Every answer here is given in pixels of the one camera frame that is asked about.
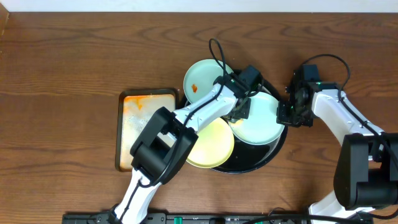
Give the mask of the green yellow sponge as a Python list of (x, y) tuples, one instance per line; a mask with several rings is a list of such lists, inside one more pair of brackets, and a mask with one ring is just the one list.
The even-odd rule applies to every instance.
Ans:
[(228, 124), (230, 126), (240, 126), (243, 123), (244, 119), (243, 118), (232, 118), (231, 120), (228, 121)]

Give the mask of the yellow plate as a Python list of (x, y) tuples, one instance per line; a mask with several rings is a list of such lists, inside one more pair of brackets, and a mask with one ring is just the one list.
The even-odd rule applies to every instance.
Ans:
[(189, 164), (209, 169), (228, 160), (234, 148), (234, 135), (226, 121), (217, 118), (197, 135), (198, 139), (187, 157)]

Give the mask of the black rectangular soapy tray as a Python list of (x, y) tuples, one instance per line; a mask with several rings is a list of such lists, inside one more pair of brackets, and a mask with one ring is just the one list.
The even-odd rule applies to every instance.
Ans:
[(161, 107), (173, 111), (178, 106), (174, 88), (122, 91), (118, 99), (115, 168), (120, 172), (132, 169), (130, 148), (154, 112)]

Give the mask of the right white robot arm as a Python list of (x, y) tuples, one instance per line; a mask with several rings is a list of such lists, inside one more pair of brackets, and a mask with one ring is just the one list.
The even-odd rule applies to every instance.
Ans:
[(311, 126), (321, 119), (341, 145), (333, 191), (308, 208), (310, 222), (376, 218), (373, 210), (397, 204), (397, 134), (366, 119), (336, 83), (292, 82), (279, 103), (277, 122)]

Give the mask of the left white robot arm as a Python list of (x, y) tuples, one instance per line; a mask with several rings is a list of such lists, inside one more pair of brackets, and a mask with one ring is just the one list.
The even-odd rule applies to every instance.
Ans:
[(143, 221), (157, 189), (182, 168), (197, 133), (242, 107), (257, 85), (254, 79), (231, 73), (218, 77), (209, 93), (185, 108), (158, 109), (131, 146), (131, 182), (122, 202), (110, 211), (109, 223)]

